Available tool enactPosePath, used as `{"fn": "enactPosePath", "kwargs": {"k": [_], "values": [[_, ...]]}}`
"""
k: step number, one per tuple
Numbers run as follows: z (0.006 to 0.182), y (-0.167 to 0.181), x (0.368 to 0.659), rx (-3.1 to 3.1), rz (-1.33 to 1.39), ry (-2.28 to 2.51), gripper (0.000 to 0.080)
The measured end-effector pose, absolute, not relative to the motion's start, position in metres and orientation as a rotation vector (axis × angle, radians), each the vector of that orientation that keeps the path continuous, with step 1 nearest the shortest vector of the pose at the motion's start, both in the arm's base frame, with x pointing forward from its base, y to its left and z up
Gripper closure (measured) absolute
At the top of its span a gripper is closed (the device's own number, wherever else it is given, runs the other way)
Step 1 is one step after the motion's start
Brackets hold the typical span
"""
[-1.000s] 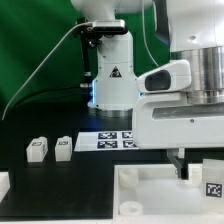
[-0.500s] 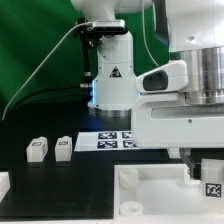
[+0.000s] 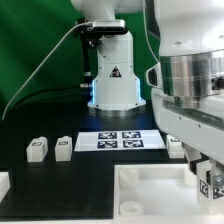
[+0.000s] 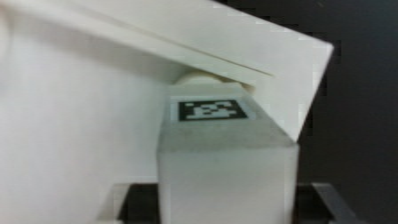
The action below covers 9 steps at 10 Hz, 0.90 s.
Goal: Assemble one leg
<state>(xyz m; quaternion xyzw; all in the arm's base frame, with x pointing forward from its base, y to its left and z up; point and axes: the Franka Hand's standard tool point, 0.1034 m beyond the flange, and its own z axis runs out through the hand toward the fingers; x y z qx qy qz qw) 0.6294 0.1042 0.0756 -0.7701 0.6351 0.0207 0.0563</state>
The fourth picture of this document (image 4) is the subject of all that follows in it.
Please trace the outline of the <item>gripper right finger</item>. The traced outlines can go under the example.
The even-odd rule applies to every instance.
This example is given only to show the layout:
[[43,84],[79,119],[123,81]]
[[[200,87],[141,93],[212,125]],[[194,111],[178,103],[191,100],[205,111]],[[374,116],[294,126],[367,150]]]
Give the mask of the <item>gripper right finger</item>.
[[370,224],[360,219],[330,183],[298,185],[294,224]]

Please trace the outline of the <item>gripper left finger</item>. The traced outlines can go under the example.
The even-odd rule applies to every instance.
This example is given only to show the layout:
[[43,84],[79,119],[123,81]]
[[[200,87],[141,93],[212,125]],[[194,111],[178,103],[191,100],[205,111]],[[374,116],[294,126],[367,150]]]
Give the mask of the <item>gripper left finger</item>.
[[161,224],[157,183],[122,183],[113,186],[97,224]]

